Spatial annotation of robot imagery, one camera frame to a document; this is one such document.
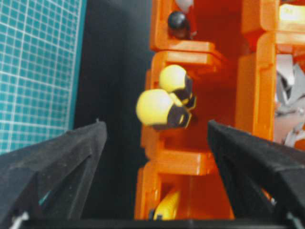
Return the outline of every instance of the black background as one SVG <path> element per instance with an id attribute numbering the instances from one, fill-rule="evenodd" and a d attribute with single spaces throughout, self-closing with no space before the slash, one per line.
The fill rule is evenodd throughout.
<path id="1" fill-rule="evenodd" d="M 74 127 L 105 121 L 108 140 L 84 218 L 132 219 L 137 170 L 146 163 L 135 114 L 149 51 L 150 0 L 88 0 Z"/>

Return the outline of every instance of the yellow and black object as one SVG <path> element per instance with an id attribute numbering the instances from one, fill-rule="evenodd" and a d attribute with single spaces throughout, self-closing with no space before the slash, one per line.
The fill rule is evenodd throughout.
<path id="1" fill-rule="evenodd" d="M 160 202 L 154 212 L 154 220 L 174 220 L 180 202 L 180 191 L 173 188 Z"/>
<path id="2" fill-rule="evenodd" d="M 186 128 L 192 116 L 175 94 L 168 94 L 163 89 L 143 92 L 138 99 L 136 113 L 144 125 L 156 130 Z"/>
<path id="3" fill-rule="evenodd" d="M 164 68 L 160 73 L 159 86 L 168 93 L 174 93 L 187 109 L 196 107 L 193 80 L 183 67 L 172 64 Z"/>

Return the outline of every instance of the cutting mat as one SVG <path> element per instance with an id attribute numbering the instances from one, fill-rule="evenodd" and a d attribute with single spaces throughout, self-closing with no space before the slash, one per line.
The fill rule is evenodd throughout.
<path id="1" fill-rule="evenodd" d="M 0 154 L 72 128 L 86 0 L 0 1 Z"/>

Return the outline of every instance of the orange plastic rack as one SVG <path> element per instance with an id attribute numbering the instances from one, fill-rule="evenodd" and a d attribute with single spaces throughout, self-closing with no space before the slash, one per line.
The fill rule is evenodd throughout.
<path id="1" fill-rule="evenodd" d="M 265 31 L 305 31 L 305 9 L 301 9 L 305 0 L 294 1 L 294 6 L 281 11 L 281 0 L 243 0 L 242 33 L 252 50 L 256 49 L 256 43 Z M 303 18 L 291 17 L 297 14 L 303 14 Z"/>
<path id="2" fill-rule="evenodd" d="M 233 125 L 236 81 L 208 53 L 163 51 L 155 54 L 146 89 L 158 88 L 160 71 L 169 64 L 186 69 L 194 80 L 197 107 L 187 129 L 142 129 L 141 145 L 150 159 L 139 170 L 136 219 L 147 219 L 172 188 L 181 190 L 177 219 L 232 219 L 232 210 L 207 144 L 207 122 Z"/>
<path id="3" fill-rule="evenodd" d="M 256 53 L 240 58 L 237 80 L 237 128 L 274 139 L 276 54 L 294 56 L 304 70 L 305 34 L 268 32 L 260 37 Z"/>
<path id="4" fill-rule="evenodd" d="M 179 10 L 174 0 L 152 1 L 150 48 L 154 51 L 174 50 L 207 52 L 219 59 L 237 56 L 232 49 L 243 39 L 240 35 L 241 0 L 194 0 L 198 33 L 193 40 L 178 40 L 168 33 L 167 18 Z"/>

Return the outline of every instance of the orange shelf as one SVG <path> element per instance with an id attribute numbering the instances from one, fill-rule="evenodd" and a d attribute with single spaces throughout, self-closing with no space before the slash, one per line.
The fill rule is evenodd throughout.
<path id="1" fill-rule="evenodd" d="M 198 33 L 193 40 L 178 40 L 168 33 L 168 16 L 179 10 L 174 0 L 152 2 L 152 50 L 206 52 L 220 60 L 224 59 L 223 55 L 228 59 L 238 55 L 240 50 L 234 48 L 233 44 L 243 42 L 240 33 L 241 0 L 219 0 L 217 4 L 213 1 L 194 0 Z"/>
<path id="2" fill-rule="evenodd" d="M 274 139 L 278 53 L 292 54 L 304 69 L 305 34 L 265 33 L 258 40 L 256 53 L 239 61 L 235 126 L 268 140 Z"/>
<path id="3" fill-rule="evenodd" d="M 156 132 L 143 126 L 141 146 L 150 162 L 138 174 L 135 218 L 148 219 L 166 191 L 177 187 L 183 199 L 177 219 L 233 219 L 208 147 L 207 122 L 234 124 L 236 78 L 209 53 L 163 51 L 155 54 L 147 71 L 147 90 L 158 88 L 159 74 L 170 64 L 182 66 L 193 79 L 197 107 L 187 129 Z"/>
<path id="4" fill-rule="evenodd" d="M 242 33 L 252 50 L 256 49 L 257 41 L 265 31 L 305 31 L 305 1 L 296 0 L 290 6 L 290 9 L 281 9 L 281 0 L 243 0 Z M 296 13 L 304 14 L 303 18 L 291 17 Z"/>

